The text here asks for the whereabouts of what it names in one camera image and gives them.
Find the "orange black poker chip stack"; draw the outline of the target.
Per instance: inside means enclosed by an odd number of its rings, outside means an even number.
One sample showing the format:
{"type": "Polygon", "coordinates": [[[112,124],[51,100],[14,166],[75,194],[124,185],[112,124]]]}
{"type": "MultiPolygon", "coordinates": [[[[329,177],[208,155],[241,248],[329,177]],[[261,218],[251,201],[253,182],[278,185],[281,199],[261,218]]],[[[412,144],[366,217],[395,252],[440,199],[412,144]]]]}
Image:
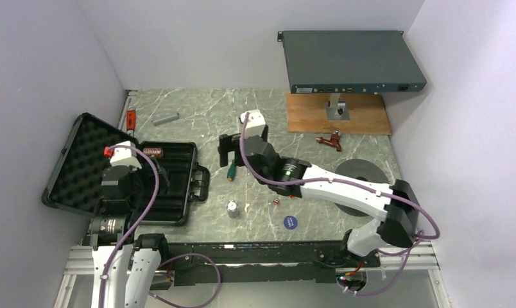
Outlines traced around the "orange black poker chip stack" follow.
{"type": "Polygon", "coordinates": [[[164,155],[163,149],[160,147],[145,147],[142,151],[149,157],[160,158],[164,155]]]}

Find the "blue tan poker chip stack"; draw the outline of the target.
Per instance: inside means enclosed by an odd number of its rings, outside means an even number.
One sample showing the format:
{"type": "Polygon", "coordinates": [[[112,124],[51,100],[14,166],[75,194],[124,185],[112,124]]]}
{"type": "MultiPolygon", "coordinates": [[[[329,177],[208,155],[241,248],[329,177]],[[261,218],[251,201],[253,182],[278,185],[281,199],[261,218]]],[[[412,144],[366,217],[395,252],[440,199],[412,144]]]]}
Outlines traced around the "blue tan poker chip stack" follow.
{"type": "Polygon", "coordinates": [[[227,203],[227,214],[229,218],[236,218],[239,215],[238,204],[234,200],[227,203]]]}

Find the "black poker set case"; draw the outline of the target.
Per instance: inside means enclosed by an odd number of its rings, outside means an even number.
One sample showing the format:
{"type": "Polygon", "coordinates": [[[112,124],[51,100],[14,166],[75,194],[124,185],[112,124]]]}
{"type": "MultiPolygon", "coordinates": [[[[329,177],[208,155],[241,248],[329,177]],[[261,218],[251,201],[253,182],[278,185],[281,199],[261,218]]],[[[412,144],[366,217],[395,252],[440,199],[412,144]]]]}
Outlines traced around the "black poker set case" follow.
{"type": "Polygon", "coordinates": [[[210,173],[197,161],[193,142],[139,142],[89,113],[73,123],[53,169],[42,202],[48,207],[87,216],[140,215],[154,190],[152,165],[139,155],[139,167],[111,165],[107,146],[125,142],[141,151],[157,149],[152,157],[159,170],[159,191],[143,219],[145,223],[183,225],[192,203],[209,195],[210,173]]]}

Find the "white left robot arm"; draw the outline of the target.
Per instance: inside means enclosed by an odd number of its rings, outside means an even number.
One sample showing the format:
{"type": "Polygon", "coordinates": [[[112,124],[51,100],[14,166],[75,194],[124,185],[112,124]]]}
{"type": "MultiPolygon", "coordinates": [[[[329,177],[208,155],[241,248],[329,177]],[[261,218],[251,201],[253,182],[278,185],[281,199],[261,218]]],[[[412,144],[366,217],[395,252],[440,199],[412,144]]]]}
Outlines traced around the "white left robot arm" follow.
{"type": "Polygon", "coordinates": [[[171,253],[164,235],[136,237],[134,224],[144,212],[143,194],[165,182],[165,171],[156,161],[141,169],[104,170],[99,214],[87,234],[94,263],[92,307],[145,306],[155,270],[169,264],[171,253]]]}

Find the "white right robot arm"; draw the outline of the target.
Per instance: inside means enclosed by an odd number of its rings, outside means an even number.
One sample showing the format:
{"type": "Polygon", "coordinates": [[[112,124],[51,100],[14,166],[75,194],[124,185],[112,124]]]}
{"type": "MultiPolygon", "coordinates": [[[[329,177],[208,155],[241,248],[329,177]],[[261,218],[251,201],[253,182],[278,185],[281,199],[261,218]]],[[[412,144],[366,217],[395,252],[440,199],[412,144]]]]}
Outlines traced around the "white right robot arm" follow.
{"type": "Polygon", "coordinates": [[[372,217],[371,222],[349,230],[343,238],[340,259],[355,266],[370,252],[390,244],[411,248],[417,240],[417,199],[410,184],[373,183],[338,175],[307,161],[280,156],[265,140],[265,133],[242,138],[220,135],[219,164],[228,164],[233,152],[238,166],[245,166],[257,181],[281,196],[315,198],[372,217]]]}

